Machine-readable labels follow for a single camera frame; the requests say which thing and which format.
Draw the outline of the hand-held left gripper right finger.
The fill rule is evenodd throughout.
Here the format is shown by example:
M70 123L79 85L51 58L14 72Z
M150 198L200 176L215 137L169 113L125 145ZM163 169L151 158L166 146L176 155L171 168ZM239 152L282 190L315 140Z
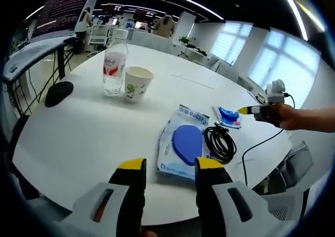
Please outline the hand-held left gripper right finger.
M265 200L222 164L197 157L195 185L201 236L265 236Z

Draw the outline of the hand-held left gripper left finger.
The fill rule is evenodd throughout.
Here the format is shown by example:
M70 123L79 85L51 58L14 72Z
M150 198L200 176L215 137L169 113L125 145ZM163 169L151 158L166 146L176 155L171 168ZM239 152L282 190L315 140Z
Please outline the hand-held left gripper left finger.
M121 163L73 205L72 236L140 236L146 189L145 158Z

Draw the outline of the person's right hand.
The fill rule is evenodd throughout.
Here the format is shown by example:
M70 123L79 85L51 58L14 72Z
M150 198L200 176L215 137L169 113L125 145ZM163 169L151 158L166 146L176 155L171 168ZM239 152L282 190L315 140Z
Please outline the person's right hand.
M280 103L271 106L272 112L279 117L279 126L284 130L298 130L300 122L300 110Z

